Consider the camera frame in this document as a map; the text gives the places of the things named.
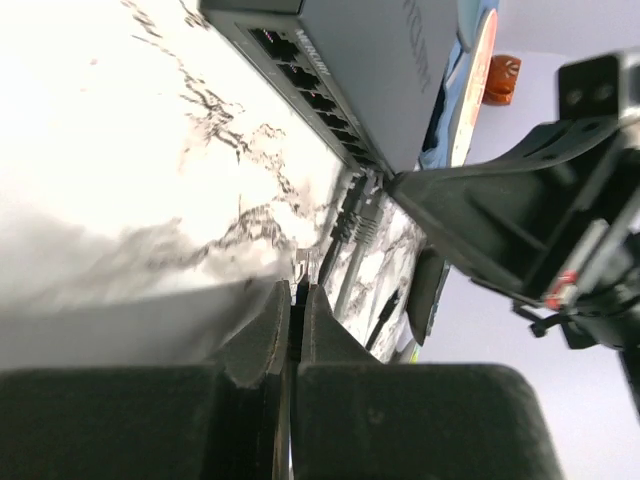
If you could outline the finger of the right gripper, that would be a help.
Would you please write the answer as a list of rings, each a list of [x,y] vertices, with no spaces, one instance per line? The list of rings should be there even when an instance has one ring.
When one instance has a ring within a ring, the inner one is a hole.
[[[431,335],[448,273],[449,264],[432,246],[425,246],[420,251],[405,308],[411,333],[420,346]]]

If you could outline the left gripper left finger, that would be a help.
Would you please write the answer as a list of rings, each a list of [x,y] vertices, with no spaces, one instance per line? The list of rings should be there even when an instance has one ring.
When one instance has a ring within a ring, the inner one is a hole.
[[[291,294],[184,366],[21,369],[1,377],[5,479],[285,479]]]

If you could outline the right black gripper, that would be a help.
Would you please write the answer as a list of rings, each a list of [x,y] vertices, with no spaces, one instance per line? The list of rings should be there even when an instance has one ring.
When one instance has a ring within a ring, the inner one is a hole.
[[[639,397],[639,50],[558,72],[559,116],[481,164],[409,172],[392,199],[465,275],[512,298],[532,334],[617,351]]]

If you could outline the black network switch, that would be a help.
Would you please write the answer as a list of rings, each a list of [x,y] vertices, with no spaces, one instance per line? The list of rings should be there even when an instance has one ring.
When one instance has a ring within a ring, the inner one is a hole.
[[[454,1],[202,1],[203,17],[349,166],[417,167]]]

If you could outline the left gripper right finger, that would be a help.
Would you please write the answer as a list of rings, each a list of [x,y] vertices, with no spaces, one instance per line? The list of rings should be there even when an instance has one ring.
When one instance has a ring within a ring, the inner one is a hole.
[[[534,390],[499,364],[377,361],[308,293],[294,389],[299,479],[559,479]]]

